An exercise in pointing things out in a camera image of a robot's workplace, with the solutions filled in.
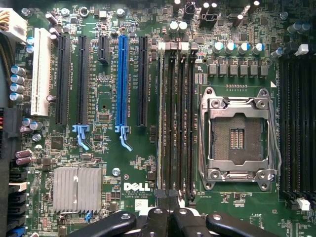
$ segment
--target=motherboard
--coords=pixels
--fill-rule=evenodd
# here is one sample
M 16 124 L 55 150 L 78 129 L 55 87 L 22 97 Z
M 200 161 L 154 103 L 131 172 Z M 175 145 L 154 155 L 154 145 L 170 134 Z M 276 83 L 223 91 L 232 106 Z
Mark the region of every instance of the motherboard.
M 17 42 L 8 208 L 24 236 L 138 215 L 166 191 L 204 217 L 315 236 L 315 1 L 19 6 L 26 35 L 1 30 Z

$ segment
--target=blue pcie slot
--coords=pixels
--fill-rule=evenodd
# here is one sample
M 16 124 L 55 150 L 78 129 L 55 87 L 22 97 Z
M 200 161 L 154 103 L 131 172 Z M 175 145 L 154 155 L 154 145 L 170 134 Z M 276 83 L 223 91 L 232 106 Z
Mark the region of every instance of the blue pcie slot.
M 128 89 L 128 37 L 120 36 L 118 40 L 118 76 L 117 76 L 117 113 L 115 132 L 120 133 L 122 146 L 132 151 L 127 144 L 127 91 Z

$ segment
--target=blue connector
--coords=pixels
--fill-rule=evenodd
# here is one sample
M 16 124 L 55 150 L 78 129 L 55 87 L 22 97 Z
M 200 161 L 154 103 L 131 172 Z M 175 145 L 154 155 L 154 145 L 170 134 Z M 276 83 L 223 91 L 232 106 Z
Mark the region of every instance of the blue connector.
M 85 139 L 85 132 L 89 132 L 90 127 L 88 125 L 73 125 L 73 132 L 77 133 L 77 140 L 79 146 L 83 147 L 86 151 L 89 150 L 89 147 L 87 147 L 82 141 Z
M 21 237 L 22 235 L 25 234 L 25 227 L 18 227 L 10 231 L 11 235 L 14 237 Z
M 132 151 L 127 144 L 127 94 L 128 94 L 128 37 L 120 36 L 118 40 L 118 77 L 117 77 L 117 113 L 115 132 L 120 133 L 122 146 Z
M 84 220 L 85 220 L 86 222 L 89 222 L 89 221 L 91 220 L 91 218 L 92 218 L 92 211 L 89 212 L 89 213 L 85 216 Z

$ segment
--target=silver heatsink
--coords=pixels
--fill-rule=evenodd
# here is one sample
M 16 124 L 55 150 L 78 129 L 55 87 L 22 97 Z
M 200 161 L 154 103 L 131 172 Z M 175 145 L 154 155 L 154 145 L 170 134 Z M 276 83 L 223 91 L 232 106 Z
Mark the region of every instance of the silver heatsink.
M 99 212 L 102 191 L 101 168 L 54 170 L 53 209 L 55 212 Z

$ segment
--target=cpu socket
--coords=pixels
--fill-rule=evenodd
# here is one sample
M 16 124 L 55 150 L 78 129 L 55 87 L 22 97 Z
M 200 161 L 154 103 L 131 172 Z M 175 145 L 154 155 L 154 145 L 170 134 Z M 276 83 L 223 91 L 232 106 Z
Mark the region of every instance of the cpu socket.
M 270 188 L 277 174 L 271 102 L 266 89 L 249 98 L 216 96 L 208 87 L 200 96 L 198 161 L 205 189 L 212 190 L 216 182 Z

